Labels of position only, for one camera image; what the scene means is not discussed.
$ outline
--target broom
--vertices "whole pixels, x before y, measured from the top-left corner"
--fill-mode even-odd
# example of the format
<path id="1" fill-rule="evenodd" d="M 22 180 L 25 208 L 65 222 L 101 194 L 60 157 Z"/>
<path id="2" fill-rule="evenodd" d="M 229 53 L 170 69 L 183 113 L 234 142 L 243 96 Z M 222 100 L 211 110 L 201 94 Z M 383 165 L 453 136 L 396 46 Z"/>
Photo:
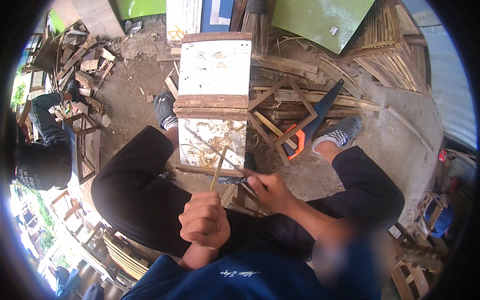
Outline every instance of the broom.
<path id="1" fill-rule="evenodd" d="M 252 33 L 252 52 L 261 56 L 268 52 L 268 14 L 266 0 L 248 0 L 243 17 L 242 32 Z"/>

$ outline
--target broom bristles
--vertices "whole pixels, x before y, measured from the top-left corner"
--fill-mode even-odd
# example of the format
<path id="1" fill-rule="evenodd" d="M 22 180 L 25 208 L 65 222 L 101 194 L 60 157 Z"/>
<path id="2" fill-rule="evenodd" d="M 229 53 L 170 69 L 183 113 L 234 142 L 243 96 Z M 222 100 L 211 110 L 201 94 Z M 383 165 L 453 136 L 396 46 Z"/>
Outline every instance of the broom bristles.
<path id="1" fill-rule="evenodd" d="M 261 56 L 267 54 L 270 26 L 268 25 L 268 15 L 266 13 L 258 14 L 246 10 L 241 30 L 252 33 L 253 52 L 261 54 Z"/>

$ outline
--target checkered sock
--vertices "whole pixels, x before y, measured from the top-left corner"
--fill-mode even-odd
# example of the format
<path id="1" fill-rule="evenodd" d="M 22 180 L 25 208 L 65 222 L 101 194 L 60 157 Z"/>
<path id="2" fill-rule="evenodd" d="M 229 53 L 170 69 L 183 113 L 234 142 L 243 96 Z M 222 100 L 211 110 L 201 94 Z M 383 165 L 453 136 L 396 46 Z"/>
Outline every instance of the checkered sock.
<path id="1" fill-rule="evenodd" d="M 178 127 L 179 119 L 177 118 L 177 116 L 170 115 L 162 120 L 161 126 L 165 128 L 165 130 L 168 130 L 173 127 Z"/>
<path id="2" fill-rule="evenodd" d="M 321 137 L 319 138 L 316 138 L 313 143 L 312 143 L 312 149 L 313 151 L 315 152 L 315 147 L 320 143 L 320 142 L 323 142 L 323 141 L 331 141 L 331 142 L 334 142 L 336 144 L 337 147 L 340 147 L 340 146 L 343 146 L 347 143 L 348 141 L 348 136 L 343 132 L 343 131 L 340 131 L 340 130 L 335 130 L 335 131 L 332 131 L 332 132 L 329 132 L 329 133 L 326 133 L 324 135 L 322 135 Z"/>

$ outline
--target metal wall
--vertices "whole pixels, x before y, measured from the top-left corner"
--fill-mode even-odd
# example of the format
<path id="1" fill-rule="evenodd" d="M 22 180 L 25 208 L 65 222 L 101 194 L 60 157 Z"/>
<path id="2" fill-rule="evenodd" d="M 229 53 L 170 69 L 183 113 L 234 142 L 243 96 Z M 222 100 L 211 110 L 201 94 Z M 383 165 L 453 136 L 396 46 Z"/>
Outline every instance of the metal wall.
<path id="1" fill-rule="evenodd" d="M 432 98 L 445 135 L 477 149 L 477 127 L 470 87 L 458 53 L 425 0 L 403 0 L 420 26 L 430 52 Z"/>

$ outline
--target fist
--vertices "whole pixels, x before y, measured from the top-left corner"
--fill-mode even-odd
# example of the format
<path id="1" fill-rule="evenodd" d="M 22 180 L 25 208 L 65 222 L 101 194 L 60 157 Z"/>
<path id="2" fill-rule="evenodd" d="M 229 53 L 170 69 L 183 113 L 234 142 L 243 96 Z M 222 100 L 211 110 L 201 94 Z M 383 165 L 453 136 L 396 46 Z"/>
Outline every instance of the fist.
<path id="1" fill-rule="evenodd" d="M 225 209 L 217 192 L 193 194 L 179 215 L 182 239 L 216 250 L 230 237 Z"/>
<path id="2" fill-rule="evenodd" d="M 274 214 L 289 216 L 292 205 L 300 201 L 288 189 L 278 173 L 271 175 L 255 173 L 248 177 L 248 184 L 255 190 L 260 203 Z"/>

